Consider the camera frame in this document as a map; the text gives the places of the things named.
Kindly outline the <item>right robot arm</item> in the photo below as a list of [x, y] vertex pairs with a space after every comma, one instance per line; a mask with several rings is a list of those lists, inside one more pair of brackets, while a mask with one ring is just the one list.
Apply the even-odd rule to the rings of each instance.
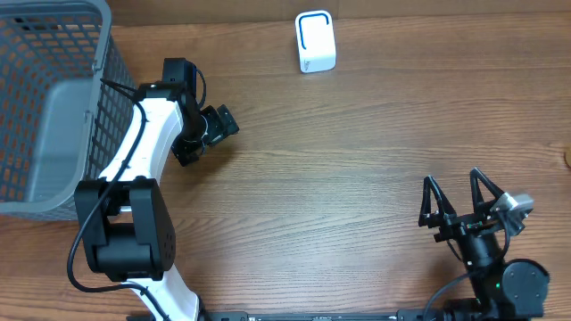
[[436, 228], [466, 273], [437, 290], [422, 320], [531, 320], [542, 317], [549, 272], [532, 259], [506, 260], [511, 239], [534, 209], [527, 193], [499, 188], [480, 169], [470, 171], [473, 211], [459, 215], [432, 176], [423, 181], [418, 224]]

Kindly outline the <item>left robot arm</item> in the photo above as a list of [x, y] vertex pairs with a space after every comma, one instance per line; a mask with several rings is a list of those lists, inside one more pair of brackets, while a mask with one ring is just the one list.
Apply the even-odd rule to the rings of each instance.
[[178, 272], [176, 233], [160, 190], [166, 160], [183, 167], [239, 131], [226, 105], [206, 105], [202, 72], [185, 58], [167, 58], [161, 80], [137, 88], [104, 79], [126, 97], [133, 118], [115, 156], [95, 180], [78, 183], [79, 231], [66, 273], [82, 292], [129, 289], [151, 320], [206, 320], [200, 297]]

